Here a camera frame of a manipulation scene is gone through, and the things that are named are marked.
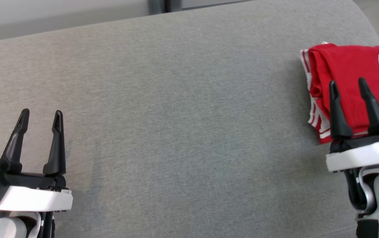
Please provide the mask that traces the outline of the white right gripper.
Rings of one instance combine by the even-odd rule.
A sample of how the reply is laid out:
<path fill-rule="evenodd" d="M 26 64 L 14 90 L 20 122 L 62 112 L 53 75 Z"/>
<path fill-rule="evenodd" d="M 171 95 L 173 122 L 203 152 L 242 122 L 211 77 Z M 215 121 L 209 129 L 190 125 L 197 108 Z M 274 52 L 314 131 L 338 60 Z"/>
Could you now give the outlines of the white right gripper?
<path fill-rule="evenodd" d="M 365 78 L 358 80 L 360 94 L 365 102 L 371 137 L 351 138 L 354 133 L 348 125 L 341 106 L 341 96 L 334 80 L 329 83 L 329 114 L 332 139 L 330 152 L 326 155 L 329 172 L 379 165 L 379 103 Z"/>

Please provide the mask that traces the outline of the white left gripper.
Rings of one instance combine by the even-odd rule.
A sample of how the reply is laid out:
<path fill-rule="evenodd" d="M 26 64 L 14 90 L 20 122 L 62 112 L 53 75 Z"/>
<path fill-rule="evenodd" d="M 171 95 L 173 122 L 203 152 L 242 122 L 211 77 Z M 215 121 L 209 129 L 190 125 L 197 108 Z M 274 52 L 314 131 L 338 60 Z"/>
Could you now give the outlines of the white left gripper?
<path fill-rule="evenodd" d="M 22 142 L 29 123 L 30 110 L 22 110 L 1 159 L 7 162 L 8 172 L 21 172 Z M 67 188 L 64 116 L 57 110 L 52 125 L 52 143 L 43 174 L 6 174 L 9 188 L 0 200 L 0 211 L 59 212 L 72 209 L 72 191 Z"/>

